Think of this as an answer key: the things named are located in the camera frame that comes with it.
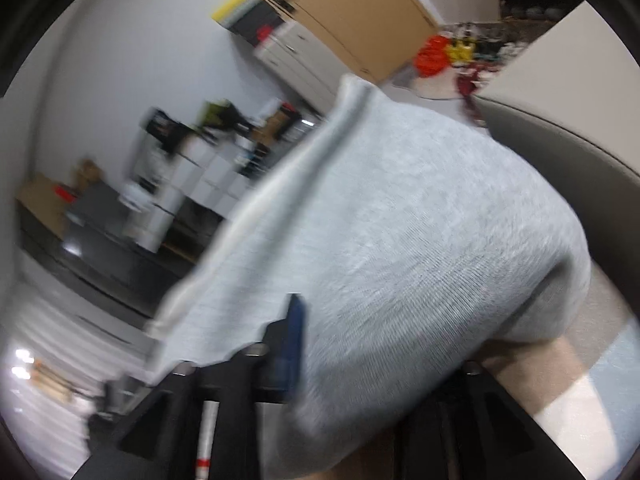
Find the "white desk with drawers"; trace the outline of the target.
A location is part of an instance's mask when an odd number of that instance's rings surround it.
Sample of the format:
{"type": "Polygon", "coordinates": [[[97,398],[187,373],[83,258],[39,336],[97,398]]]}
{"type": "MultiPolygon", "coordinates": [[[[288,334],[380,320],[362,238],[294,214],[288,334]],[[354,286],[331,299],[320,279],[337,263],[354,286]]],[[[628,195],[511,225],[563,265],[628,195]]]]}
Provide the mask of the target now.
{"type": "Polygon", "coordinates": [[[198,205],[228,218],[250,187],[241,171],[253,146],[233,133],[220,139],[195,133],[167,155],[160,142],[146,136],[132,178],[119,195],[131,210],[126,235],[148,252],[157,252],[186,206],[198,205]]]}

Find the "grey hoodie with red print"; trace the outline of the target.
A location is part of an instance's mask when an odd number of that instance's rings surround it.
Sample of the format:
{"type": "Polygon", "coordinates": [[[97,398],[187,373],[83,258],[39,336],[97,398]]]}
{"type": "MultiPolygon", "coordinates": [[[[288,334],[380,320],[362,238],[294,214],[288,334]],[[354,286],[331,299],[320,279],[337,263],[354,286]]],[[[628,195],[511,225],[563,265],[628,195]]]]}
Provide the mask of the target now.
{"type": "Polygon", "coordinates": [[[265,414],[269,479],[326,471],[488,339],[558,338],[588,292],[582,225],[520,156],[343,78],[320,127],[233,208],[148,334],[152,380],[254,341],[297,294],[302,383],[265,414]]]}

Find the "yellow black shoe box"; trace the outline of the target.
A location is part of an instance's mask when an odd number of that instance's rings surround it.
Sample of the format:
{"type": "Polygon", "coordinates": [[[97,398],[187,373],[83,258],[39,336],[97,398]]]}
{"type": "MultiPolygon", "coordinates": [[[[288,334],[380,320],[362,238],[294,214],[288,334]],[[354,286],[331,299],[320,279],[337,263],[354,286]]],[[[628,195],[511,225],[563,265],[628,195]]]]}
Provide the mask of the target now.
{"type": "Polygon", "coordinates": [[[212,19],[253,48],[262,44],[284,19],[267,0],[227,0],[212,19]]]}

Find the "brown blue checkered bedsheet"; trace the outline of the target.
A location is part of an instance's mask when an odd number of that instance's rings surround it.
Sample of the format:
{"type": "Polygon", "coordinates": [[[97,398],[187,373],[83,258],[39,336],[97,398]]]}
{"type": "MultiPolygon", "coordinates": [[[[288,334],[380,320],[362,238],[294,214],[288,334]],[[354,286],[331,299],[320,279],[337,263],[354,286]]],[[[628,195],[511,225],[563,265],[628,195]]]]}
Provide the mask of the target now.
{"type": "Polygon", "coordinates": [[[615,479],[639,446],[639,322],[595,266],[563,336],[491,341],[477,359],[587,479],[615,479]]]}

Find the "wooden door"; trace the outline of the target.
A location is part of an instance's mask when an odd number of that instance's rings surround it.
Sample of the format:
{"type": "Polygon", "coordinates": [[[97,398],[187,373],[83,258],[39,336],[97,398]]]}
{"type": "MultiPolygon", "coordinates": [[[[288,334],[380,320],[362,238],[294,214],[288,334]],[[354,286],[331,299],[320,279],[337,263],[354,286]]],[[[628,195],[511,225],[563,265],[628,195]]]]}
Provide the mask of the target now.
{"type": "Polygon", "coordinates": [[[381,82],[437,32],[419,0],[267,0],[362,78],[381,82]]]}

